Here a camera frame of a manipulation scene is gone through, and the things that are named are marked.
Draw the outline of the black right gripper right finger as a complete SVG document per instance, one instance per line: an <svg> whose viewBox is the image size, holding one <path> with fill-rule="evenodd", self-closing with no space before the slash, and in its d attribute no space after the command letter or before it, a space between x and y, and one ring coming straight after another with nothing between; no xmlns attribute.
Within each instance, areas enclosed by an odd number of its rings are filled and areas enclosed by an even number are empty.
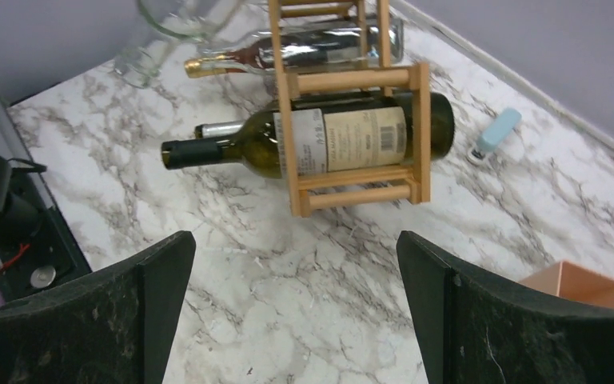
<svg viewBox="0 0 614 384"><path fill-rule="evenodd" d="M431 383L614 383L614 309L530 289L411 231L397 259Z"/></svg>

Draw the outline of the clear glass bottle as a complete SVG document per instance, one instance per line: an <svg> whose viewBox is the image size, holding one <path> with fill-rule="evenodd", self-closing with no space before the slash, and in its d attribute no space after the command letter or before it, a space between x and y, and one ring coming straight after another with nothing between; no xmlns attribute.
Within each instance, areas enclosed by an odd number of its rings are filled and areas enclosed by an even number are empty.
<svg viewBox="0 0 614 384"><path fill-rule="evenodd" d="M114 73L133 87L149 87L179 45L211 42L243 4L229 0L137 0L138 16L128 42L114 58Z"/></svg>

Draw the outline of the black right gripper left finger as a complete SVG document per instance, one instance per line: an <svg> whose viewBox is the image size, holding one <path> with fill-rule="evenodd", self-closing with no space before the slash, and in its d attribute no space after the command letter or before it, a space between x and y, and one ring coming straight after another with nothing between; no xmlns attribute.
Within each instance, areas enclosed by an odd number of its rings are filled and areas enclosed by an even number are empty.
<svg viewBox="0 0 614 384"><path fill-rule="evenodd" d="M178 231L0 307L0 383L160 383L196 242Z"/></svg>

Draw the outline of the green wine bottle beige label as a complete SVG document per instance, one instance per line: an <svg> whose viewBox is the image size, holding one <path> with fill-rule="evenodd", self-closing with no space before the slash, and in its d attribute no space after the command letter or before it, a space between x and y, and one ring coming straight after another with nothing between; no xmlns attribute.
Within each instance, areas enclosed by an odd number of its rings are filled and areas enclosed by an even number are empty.
<svg viewBox="0 0 614 384"><path fill-rule="evenodd" d="M316 95L293 103L291 122L297 172L324 174L397 165L413 156L413 95L378 92ZM161 144L166 169L241 163L264 178L285 172L281 114L269 105L234 134Z"/></svg>

